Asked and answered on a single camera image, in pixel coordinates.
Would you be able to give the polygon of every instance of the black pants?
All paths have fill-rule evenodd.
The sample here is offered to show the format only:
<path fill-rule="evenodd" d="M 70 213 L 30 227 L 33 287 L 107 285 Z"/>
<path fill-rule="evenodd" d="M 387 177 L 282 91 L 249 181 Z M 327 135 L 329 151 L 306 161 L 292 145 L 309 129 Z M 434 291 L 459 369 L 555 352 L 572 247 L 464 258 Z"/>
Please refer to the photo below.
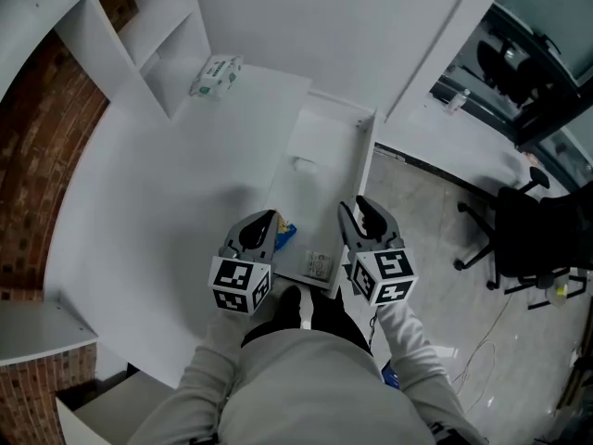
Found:
<path fill-rule="evenodd" d="M 313 300 L 311 329 L 342 337 L 371 354 L 369 344 L 344 310 L 342 292 L 338 291 L 335 299 L 328 299 L 318 290 L 311 290 L 311 299 Z M 246 334 L 241 348 L 254 339 L 290 328 L 300 328 L 300 313 L 297 305 L 295 308 L 279 309 L 271 321 L 252 329 Z"/>

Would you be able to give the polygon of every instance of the gray sleeve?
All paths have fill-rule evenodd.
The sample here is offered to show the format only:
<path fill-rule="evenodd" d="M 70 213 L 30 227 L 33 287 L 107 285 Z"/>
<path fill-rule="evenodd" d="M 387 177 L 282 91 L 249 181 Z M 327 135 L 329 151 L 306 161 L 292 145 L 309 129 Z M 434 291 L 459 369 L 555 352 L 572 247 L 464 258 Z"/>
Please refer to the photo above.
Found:
<path fill-rule="evenodd" d="M 483 445 L 486 441 L 467 421 L 445 368 L 426 340 L 423 325 L 408 302 L 379 307 L 377 318 L 391 350 L 391 367 L 399 385 L 430 427 L 436 443 Z"/>
<path fill-rule="evenodd" d="M 128 445 L 187 445 L 211 439 L 233 384 L 245 331 L 245 317 L 219 313 L 175 392 L 146 418 Z"/>

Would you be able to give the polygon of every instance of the wire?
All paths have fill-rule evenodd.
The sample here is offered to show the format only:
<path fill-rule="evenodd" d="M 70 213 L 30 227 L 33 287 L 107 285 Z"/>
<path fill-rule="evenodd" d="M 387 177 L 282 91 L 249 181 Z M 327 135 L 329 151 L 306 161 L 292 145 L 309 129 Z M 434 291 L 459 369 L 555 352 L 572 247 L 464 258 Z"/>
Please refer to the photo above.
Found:
<path fill-rule="evenodd" d="M 465 363 L 465 367 L 463 368 L 463 371 L 461 371 L 461 373 L 455 379 L 453 379 L 451 381 L 451 384 L 454 385 L 457 381 L 461 380 L 461 386 L 457 390 L 457 394 L 459 395 L 461 390 L 463 389 L 463 386 L 465 386 L 465 383 L 470 378 L 470 364 L 472 363 L 474 356 L 477 354 L 477 352 L 484 345 L 486 345 L 486 344 L 492 345 L 492 354 L 493 354 L 492 355 L 492 369 L 490 369 L 490 372 L 488 373 L 488 377 L 486 378 L 486 384 L 484 385 L 484 389 L 482 390 L 482 393 L 475 400 L 475 402 L 468 408 L 468 410 L 465 411 L 465 413 L 468 413 L 471 409 L 473 409 L 473 407 L 475 407 L 478 404 L 478 402 L 481 401 L 482 398 L 484 397 L 484 395 L 486 394 L 486 390 L 488 388 L 488 383 L 490 382 L 490 377 L 492 376 L 492 373 L 494 373 L 494 369 L 496 368 L 496 365 L 497 365 L 497 345 L 494 341 L 491 341 L 490 339 L 487 339 L 487 338 L 490 335 L 490 333 L 492 333 L 492 330 L 494 330 L 494 327 L 497 325 L 498 320 L 500 320 L 502 313 L 504 313 L 507 310 L 507 307 L 509 306 L 509 303 L 511 302 L 511 298 L 512 298 L 512 294 L 509 295 L 509 299 L 504 304 L 504 307 L 502 307 L 502 310 L 498 314 L 497 319 L 494 321 L 492 326 L 490 326 L 490 329 L 488 329 L 486 334 L 482 337 L 482 339 L 478 343 L 478 346 L 475 347 L 475 350 L 473 350 L 473 353 L 470 355 L 470 359 L 467 361 L 467 363 Z"/>
<path fill-rule="evenodd" d="M 377 323 L 377 312 L 378 312 L 378 309 L 375 309 L 374 316 L 369 321 L 369 326 L 371 327 L 371 334 L 369 335 L 369 350 L 371 349 L 372 337 L 374 336 L 374 326 Z"/>

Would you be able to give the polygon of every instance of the drawer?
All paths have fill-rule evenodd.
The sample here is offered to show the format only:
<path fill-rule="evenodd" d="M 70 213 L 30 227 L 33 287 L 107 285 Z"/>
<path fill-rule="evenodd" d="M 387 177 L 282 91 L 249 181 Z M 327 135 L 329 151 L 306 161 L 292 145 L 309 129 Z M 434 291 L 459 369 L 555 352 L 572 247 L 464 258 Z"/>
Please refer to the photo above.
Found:
<path fill-rule="evenodd" d="M 266 201 L 266 209 L 278 210 L 296 227 L 274 255 L 276 274 L 335 296 L 340 266 L 347 263 L 337 207 L 345 201 L 358 218 L 355 196 L 364 193 L 375 132 L 375 117 L 367 112 L 308 96 Z M 332 258 L 327 280 L 304 275 L 308 252 Z"/>

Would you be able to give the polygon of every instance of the black chair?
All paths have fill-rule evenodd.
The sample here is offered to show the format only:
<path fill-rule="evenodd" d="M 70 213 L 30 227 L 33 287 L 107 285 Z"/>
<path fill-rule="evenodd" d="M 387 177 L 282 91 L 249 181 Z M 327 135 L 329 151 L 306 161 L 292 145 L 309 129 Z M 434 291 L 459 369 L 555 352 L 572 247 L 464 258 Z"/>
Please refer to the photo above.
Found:
<path fill-rule="evenodd" d="M 490 290 L 500 287 L 501 275 L 518 278 L 522 288 L 549 288 L 571 267 L 593 268 L 593 182 L 565 197 L 537 201 L 527 191 L 538 185 L 548 189 L 549 179 L 535 167 L 530 174 L 531 182 L 521 189 L 500 188 L 490 206 L 494 228 L 465 203 L 458 204 L 459 212 L 467 212 L 486 233 L 489 244 L 470 261 L 457 259 L 453 265 L 458 271 L 469 269 L 494 251 L 496 280 L 487 282 Z"/>

